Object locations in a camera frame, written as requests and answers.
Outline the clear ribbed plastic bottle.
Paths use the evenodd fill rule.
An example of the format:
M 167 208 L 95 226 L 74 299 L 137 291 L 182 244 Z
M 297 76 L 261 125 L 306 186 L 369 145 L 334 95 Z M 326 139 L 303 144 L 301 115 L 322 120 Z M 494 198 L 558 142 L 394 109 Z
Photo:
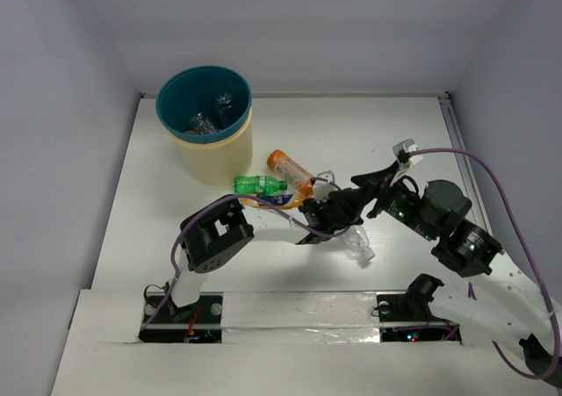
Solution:
M 360 226 L 353 226 L 341 238 L 346 256 L 361 268 L 366 268 L 375 257 L 375 252 L 365 230 Z

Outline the orange bottle white label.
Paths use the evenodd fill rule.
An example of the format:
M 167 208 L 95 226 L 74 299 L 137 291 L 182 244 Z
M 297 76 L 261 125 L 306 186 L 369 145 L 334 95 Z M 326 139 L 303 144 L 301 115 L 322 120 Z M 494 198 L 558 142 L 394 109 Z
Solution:
M 313 195 L 313 175 L 282 150 L 276 149 L 268 156 L 267 166 L 303 197 L 310 198 Z

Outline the yellow bottle blue label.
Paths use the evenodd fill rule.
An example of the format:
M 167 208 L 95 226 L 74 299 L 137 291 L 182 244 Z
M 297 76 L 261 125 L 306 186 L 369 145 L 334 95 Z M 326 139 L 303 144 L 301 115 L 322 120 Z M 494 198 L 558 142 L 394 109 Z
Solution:
M 270 209 L 265 203 L 275 206 L 280 210 L 291 210 L 301 207 L 306 198 L 300 194 L 278 194 L 274 196 L 260 196 L 259 199 L 260 202 L 252 198 L 241 198 L 240 202 L 249 207 L 262 208 L 265 210 Z

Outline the green plastic bottle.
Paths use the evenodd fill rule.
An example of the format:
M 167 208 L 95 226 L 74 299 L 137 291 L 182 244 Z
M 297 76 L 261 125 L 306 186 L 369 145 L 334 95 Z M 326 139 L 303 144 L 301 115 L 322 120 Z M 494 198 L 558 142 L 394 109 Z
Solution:
M 286 191 L 288 183 L 271 176 L 237 176 L 234 178 L 234 192 L 256 196 L 272 196 Z

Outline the clear bottle blue label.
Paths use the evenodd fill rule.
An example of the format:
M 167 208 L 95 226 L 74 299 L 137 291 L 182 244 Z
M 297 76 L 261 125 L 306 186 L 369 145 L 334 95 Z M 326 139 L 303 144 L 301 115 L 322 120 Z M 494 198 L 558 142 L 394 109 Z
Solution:
M 224 92 L 215 98 L 215 111 L 223 129 L 228 128 L 235 122 L 233 99 L 234 95 L 229 92 Z

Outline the clear bottle white cap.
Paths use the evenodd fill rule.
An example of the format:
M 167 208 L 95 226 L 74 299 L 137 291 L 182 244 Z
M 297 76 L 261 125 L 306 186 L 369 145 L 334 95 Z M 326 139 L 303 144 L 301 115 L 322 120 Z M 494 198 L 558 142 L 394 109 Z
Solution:
M 209 135 L 219 131 L 213 120 L 203 112 L 194 114 L 190 118 L 190 125 L 192 130 L 199 135 Z

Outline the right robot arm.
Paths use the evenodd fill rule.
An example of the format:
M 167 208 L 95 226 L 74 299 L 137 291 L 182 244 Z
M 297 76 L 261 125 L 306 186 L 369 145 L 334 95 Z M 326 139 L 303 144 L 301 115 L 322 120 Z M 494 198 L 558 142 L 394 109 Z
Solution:
M 496 308 L 487 306 L 455 293 L 437 277 L 421 274 L 405 292 L 380 303 L 380 313 L 471 325 L 498 350 L 507 349 L 522 359 L 526 378 L 561 386 L 560 304 L 544 284 L 520 270 L 490 233 L 466 219 L 472 202 L 456 184 L 438 179 L 419 190 L 398 163 L 351 181 L 363 200 L 375 203 L 368 218 L 388 214 L 434 241 L 431 254 L 440 264 L 498 303 Z

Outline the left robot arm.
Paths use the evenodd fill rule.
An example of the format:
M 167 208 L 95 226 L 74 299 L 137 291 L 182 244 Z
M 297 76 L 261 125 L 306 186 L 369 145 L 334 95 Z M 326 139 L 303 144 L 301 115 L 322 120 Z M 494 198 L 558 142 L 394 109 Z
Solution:
M 363 224 L 369 200 L 359 189 L 331 191 L 325 199 L 308 198 L 296 210 L 283 210 L 264 198 L 228 194 L 190 216 L 181 226 L 174 250 L 186 262 L 173 263 L 174 276 L 165 291 L 163 309 L 176 321 L 189 319 L 206 276 L 224 267 L 251 241 L 317 245 Z

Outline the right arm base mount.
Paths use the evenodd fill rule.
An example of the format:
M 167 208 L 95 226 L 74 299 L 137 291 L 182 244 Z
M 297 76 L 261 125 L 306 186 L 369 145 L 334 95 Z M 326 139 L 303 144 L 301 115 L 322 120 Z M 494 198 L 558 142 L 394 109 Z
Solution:
M 381 342 L 462 342 L 460 326 L 429 310 L 434 292 L 444 283 L 419 275 L 399 293 L 379 293 L 370 316 L 379 320 Z

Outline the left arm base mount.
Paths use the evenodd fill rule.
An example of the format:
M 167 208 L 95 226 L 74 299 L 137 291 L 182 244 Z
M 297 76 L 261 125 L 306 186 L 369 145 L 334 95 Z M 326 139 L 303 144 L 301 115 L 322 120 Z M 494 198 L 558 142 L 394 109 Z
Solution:
M 203 292 L 199 300 L 176 307 L 171 299 L 156 312 L 168 285 L 148 285 L 144 292 L 139 339 L 146 343 L 221 343 L 223 294 Z

